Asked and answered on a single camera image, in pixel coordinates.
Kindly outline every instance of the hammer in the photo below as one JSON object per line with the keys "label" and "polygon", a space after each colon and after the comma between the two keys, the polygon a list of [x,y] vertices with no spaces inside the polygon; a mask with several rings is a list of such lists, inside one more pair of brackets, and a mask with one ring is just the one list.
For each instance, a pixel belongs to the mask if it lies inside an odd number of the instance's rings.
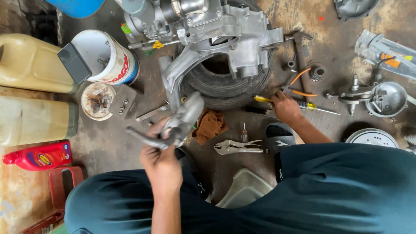
{"label": "hammer", "polygon": [[[299,71],[298,72],[302,72],[303,70],[306,69],[306,60],[305,60],[305,55],[303,53],[303,48],[302,48],[302,39],[306,38],[308,40],[312,40],[313,37],[307,33],[304,32],[295,32],[292,35],[286,35],[285,36],[285,42],[290,41],[290,40],[294,40],[295,41],[295,50],[296,50],[296,54],[297,54],[297,64],[299,67]],[[300,77],[301,81],[302,81],[302,86],[303,86],[303,91],[305,93],[310,93],[312,94],[312,85],[311,85],[311,81],[310,81],[310,77],[309,77],[309,72],[305,72],[302,74],[302,76]],[[315,100],[315,97],[306,97],[307,102],[313,102]]]}

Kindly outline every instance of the tire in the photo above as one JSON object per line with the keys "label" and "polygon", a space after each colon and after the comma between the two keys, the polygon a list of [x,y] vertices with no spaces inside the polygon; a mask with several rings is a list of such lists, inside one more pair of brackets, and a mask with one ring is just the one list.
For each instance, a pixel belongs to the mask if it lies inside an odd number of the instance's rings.
{"label": "tire", "polygon": [[[262,11],[256,4],[247,0],[228,0],[228,4],[234,7],[245,5],[252,11]],[[272,26],[269,24],[267,29],[271,30]],[[184,46],[178,44],[175,56],[179,56],[183,49]],[[241,78],[239,72],[237,72],[237,79],[233,80],[232,74],[213,73],[203,65],[204,62],[200,63],[184,76],[181,83],[181,93],[184,96],[189,96],[193,92],[200,92],[205,101],[205,107],[213,110],[243,107],[252,102],[253,95],[261,92],[269,81],[274,60],[273,50],[268,50],[267,58],[267,72],[262,72],[261,66],[259,66],[259,74],[253,77],[252,86],[249,86],[249,78]]]}

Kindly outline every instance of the hand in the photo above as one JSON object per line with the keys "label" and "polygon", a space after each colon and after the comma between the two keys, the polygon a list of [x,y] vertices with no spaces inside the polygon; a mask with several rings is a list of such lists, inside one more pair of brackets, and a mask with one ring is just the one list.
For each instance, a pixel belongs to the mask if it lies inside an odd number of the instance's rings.
{"label": "hand", "polygon": [[[168,118],[165,118],[151,126],[146,135],[157,138],[167,121]],[[179,194],[181,189],[182,167],[176,159],[174,151],[175,146],[160,150],[146,144],[141,149],[140,162],[150,180],[155,200]]]}
{"label": "hand", "polygon": [[275,95],[271,96],[271,100],[275,116],[283,123],[291,126],[304,118],[297,102],[282,91],[278,90]]}

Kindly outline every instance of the yellow-handled screwdriver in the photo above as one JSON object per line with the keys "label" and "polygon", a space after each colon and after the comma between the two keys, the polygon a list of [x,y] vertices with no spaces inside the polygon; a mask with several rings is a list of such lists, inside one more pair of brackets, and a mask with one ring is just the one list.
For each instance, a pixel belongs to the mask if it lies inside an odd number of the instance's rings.
{"label": "yellow-handled screwdriver", "polygon": [[[266,98],[266,97],[262,97],[259,95],[254,96],[254,100],[258,101],[258,102],[273,102],[270,98]],[[299,108],[301,110],[310,110],[310,111],[314,111],[314,110],[319,110],[319,111],[323,111],[323,112],[327,112],[327,113],[331,113],[331,114],[335,114],[335,115],[341,115],[339,113],[330,111],[330,110],[325,110],[322,108],[318,108],[316,105],[309,103],[309,102],[302,102],[302,101],[297,101],[297,104],[299,105]]]}

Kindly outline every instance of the cloth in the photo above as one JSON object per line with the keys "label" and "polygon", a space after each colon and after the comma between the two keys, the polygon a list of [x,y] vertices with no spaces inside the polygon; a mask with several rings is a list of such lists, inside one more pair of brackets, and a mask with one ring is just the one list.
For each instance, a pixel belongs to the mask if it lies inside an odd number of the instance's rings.
{"label": "cloth", "polygon": [[192,137],[203,145],[209,139],[228,130],[224,115],[215,110],[205,109],[199,117],[197,128],[192,131]]}
{"label": "cloth", "polygon": [[[416,232],[416,157],[350,143],[304,144],[280,151],[284,180],[253,203],[222,209],[202,201],[183,170],[183,233]],[[108,172],[68,196],[70,233],[150,233],[153,196],[143,170]]]}

